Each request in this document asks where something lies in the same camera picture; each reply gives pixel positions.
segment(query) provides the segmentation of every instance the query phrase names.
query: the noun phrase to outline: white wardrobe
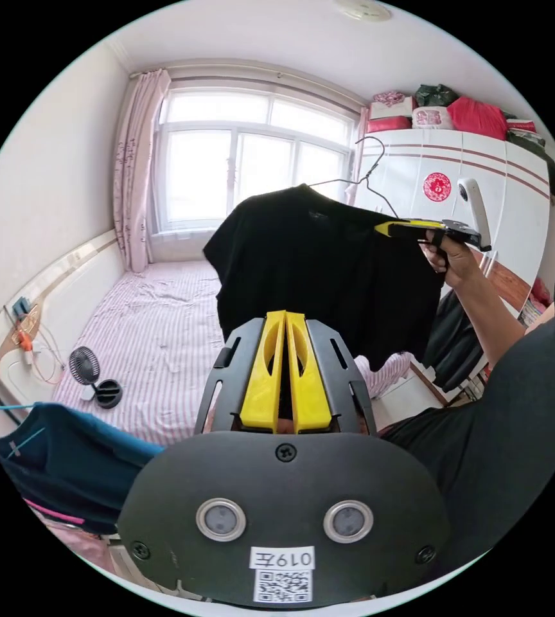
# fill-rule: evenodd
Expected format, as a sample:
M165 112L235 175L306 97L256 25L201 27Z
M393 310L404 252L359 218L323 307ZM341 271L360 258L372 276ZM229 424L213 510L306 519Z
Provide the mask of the white wardrobe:
M453 219L473 226L457 181L474 178L478 182L492 250L486 255L474 253L507 308L519 315L539 271L547 238L551 200L546 162L512 143L457 130L390 130L369 136L380 139L385 147L369 177L370 187L387 198L399 217ZM374 139L365 140L362 175L382 149ZM387 204L364 185L357 189L355 206L392 215ZM472 375L485 364L483 358ZM416 368L430 387L433 369ZM450 393L436 390L440 403L459 392L459 388Z

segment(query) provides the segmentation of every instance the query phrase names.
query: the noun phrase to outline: hand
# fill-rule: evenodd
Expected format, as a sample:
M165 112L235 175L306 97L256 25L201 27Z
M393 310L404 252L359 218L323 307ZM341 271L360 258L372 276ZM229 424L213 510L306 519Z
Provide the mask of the hand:
M431 242L434 232L427 231L426 235ZM439 254L438 248L432 244L421 244L421 248L432 268L436 272L446 273L445 283L453 289L458 289L465 281L481 272L472 251L465 244L456 242L446 235L440 243L440 249L446 253L448 263L445 257Z

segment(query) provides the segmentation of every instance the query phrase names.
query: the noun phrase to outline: ceiling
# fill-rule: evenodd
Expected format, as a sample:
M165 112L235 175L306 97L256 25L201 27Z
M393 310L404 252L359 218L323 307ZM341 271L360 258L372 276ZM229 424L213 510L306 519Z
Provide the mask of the ceiling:
M362 98L444 83L514 113L530 110L470 48L386 6L389 21L361 22L341 14L333 0L186 0L125 26L109 42L130 72L176 60L259 60L318 76Z

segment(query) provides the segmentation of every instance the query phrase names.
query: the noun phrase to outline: person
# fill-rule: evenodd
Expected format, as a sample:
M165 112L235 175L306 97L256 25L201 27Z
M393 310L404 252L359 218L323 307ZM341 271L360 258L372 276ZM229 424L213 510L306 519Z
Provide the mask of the person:
M424 464L445 500L452 534L426 580L494 547L555 472L555 285L550 307L526 328L469 248L444 237L440 249L423 245L468 315L492 371L480 400L427 409L379 434Z

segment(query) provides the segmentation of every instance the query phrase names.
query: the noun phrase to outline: white box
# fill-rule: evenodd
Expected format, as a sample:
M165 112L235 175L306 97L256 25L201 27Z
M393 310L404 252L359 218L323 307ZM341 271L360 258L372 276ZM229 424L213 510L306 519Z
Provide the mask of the white box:
M412 116L412 110L416 107L413 97L407 96L401 103L386 105L374 101L369 106L369 119L392 118L393 116Z

